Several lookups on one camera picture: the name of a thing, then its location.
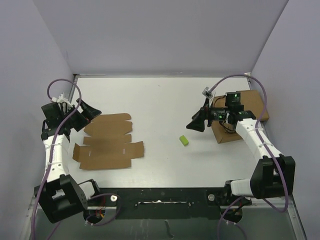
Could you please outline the brown cardboard box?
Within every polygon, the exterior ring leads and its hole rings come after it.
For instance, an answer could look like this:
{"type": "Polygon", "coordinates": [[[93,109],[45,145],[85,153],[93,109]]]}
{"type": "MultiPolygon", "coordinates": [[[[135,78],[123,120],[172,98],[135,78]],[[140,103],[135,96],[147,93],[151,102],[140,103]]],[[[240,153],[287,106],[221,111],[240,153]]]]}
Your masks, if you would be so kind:
{"type": "Polygon", "coordinates": [[[142,141],[132,142],[132,130],[128,113],[99,115],[84,128],[83,145],[74,145],[72,159],[86,171],[130,168],[145,153],[142,141]]]}

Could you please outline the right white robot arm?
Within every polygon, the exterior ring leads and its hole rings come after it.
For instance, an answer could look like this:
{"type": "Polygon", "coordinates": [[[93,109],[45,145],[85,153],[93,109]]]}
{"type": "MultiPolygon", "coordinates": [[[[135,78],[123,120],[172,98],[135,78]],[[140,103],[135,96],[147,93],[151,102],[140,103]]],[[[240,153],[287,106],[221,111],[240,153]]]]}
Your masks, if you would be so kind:
{"type": "Polygon", "coordinates": [[[214,97],[208,90],[204,90],[203,95],[206,97],[205,102],[192,116],[187,129],[203,132],[205,127],[210,127],[213,122],[230,124],[256,160],[256,167],[250,178],[229,181],[230,187],[222,192],[223,200],[232,205],[241,196],[268,199],[292,195],[295,160],[291,156],[283,155],[271,143],[254,113],[245,110],[241,104],[241,93],[226,93],[223,107],[214,106],[214,97]]]}

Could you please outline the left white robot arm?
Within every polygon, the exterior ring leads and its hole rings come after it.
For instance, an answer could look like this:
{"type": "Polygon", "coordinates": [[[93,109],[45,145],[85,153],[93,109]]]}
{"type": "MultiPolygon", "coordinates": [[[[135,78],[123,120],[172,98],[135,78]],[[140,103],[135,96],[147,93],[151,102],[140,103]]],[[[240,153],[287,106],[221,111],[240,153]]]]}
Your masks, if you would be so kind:
{"type": "Polygon", "coordinates": [[[45,170],[44,182],[34,188],[34,195],[53,224],[85,212],[88,204],[95,206],[102,199],[93,179],[77,183],[69,173],[71,130],[82,130],[102,113],[80,99],[76,102],[82,111],[62,96],[41,107],[45,116],[41,133],[46,154],[45,170]]]}

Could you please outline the green rectangular block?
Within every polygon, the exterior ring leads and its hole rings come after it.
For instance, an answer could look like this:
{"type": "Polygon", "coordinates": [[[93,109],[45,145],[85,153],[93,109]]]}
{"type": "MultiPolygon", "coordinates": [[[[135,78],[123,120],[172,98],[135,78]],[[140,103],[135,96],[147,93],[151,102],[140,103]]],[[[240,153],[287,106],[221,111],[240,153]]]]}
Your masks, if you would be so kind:
{"type": "Polygon", "coordinates": [[[189,144],[189,140],[184,135],[181,135],[179,137],[179,141],[183,146],[187,146],[189,144]]]}

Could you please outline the flat cardboard stack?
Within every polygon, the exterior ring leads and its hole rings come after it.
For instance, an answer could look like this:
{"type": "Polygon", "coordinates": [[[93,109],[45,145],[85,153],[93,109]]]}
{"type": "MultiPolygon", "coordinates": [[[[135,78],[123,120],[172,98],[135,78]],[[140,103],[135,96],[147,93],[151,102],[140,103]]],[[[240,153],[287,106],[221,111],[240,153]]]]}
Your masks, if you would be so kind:
{"type": "Polygon", "coordinates": [[[245,117],[258,119],[264,109],[264,102],[257,90],[240,91],[240,104],[244,110],[230,120],[213,121],[211,129],[218,144],[242,140],[242,137],[236,133],[236,121],[244,120],[245,117]]]}

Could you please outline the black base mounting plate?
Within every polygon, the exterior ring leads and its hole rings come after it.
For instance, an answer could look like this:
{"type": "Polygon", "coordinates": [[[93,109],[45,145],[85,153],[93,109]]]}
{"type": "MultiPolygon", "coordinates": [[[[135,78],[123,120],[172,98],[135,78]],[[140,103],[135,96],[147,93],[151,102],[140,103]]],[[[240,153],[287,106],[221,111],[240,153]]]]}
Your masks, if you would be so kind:
{"type": "Polygon", "coordinates": [[[89,200],[83,213],[93,225],[113,220],[186,220],[224,217],[239,222],[242,207],[250,206],[248,198],[233,195],[224,187],[113,187],[101,188],[100,197],[89,200]]]}

